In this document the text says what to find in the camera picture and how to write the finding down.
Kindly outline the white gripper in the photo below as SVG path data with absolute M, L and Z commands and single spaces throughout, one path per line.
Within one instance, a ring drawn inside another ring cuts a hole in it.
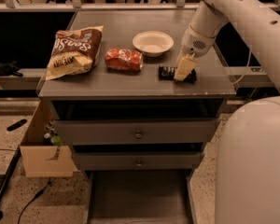
M 175 61 L 175 80 L 183 81 L 196 67 L 195 57 L 204 56 L 213 46 L 215 39 L 197 33 L 190 25 L 185 31 L 181 49 Z

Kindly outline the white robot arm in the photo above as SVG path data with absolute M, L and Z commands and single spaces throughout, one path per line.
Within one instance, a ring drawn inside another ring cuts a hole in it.
M 259 0 L 202 0 L 182 38 L 176 79 L 230 22 L 278 89 L 226 122 L 217 150 L 216 224 L 280 224 L 280 15 Z

